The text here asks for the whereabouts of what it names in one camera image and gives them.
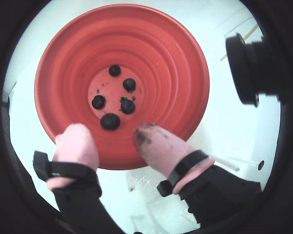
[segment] black circular frame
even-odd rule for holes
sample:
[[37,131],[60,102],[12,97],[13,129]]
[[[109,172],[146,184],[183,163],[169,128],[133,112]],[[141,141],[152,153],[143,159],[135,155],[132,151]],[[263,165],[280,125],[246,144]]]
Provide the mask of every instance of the black circular frame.
[[[0,233],[70,234],[61,214],[40,197],[16,156],[9,134],[9,100],[2,88],[24,30],[50,0],[0,0]],[[274,164],[267,186],[247,209],[192,234],[293,233],[293,0],[241,0],[282,60],[283,95]]]

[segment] dark round object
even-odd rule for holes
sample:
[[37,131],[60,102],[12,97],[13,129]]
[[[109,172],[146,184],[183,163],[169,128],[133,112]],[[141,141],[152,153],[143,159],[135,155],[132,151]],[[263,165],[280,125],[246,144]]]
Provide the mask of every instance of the dark round object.
[[102,95],[96,95],[91,103],[94,109],[100,110],[105,105],[105,97]]
[[131,114],[136,109],[136,105],[132,100],[124,100],[121,105],[121,110],[125,114]]
[[261,161],[261,162],[259,163],[259,165],[258,165],[258,170],[259,170],[259,171],[263,169],[264,164],[265,164],[265,161]]
[[121,124],[121,119],[114,113],[108,113],[101,118],[100,123],[106,130],[115,130]]
[[112,65],[108,72],[113,77],[118,76],[121,73],[121,67],[118,65]]
[[133,78],[128,78],[123,81],[123,87],[127,92],[132,92],[136,89],[136,82]]

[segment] pink rubber glove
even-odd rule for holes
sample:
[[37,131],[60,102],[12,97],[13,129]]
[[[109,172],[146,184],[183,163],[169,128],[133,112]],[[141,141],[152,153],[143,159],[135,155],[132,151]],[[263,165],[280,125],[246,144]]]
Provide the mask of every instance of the pink rubber glove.
[[[97,170],[99,167],[99,155],[94,139],[89,129],[81,123],[69,125],[63,134],[55,138],[57,149],[52,161],[74,162]],[[47,180],[49,190],[62,188],[72,183],[74,179],[54,177]]]
[[[175,166],[195,149],[171,132],[154,124],[141,124],[133,134],[133,142],[146,163],[169,177]],[[173,193],[180,190],[190,181],[214,164],[215,160],[205,159],[195,165],[174,187]]]

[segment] black wrist strap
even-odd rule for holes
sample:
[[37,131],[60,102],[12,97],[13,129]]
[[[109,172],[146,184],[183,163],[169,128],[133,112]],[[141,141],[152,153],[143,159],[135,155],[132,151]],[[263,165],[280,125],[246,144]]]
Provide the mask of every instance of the black wrist strap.
[[188,173],[188,171],[206,158],[208,158],[208,156],[201,150],[193,151],[185,156],[172,170],[168,179],[157,185],[157,190],[161,196],[165,197],[171,195],[173,188]]
[[98,196],[102,195],[97,173],[90,167],[71,162],[49,162],[48,155],[35,151],[33,166],[39,179],[47,181],[52,177],[67,177],[78,179],[92,184],[96,188]]
[[102,190],[92,168],[78,163],[49,162],[48,155],[38,151],[34,153],[33,165],[43,181],[56,176],[77,179],[52,190],[64,220],[76,234],[125,234],[100,202]]

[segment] finger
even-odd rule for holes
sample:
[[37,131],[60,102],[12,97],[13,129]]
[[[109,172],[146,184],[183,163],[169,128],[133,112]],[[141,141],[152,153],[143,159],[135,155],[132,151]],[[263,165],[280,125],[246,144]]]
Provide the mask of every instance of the finger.
[[146,163],[166,178],[182,158],[195,151],[181,138],[154,124],[138,126],[133,142]]

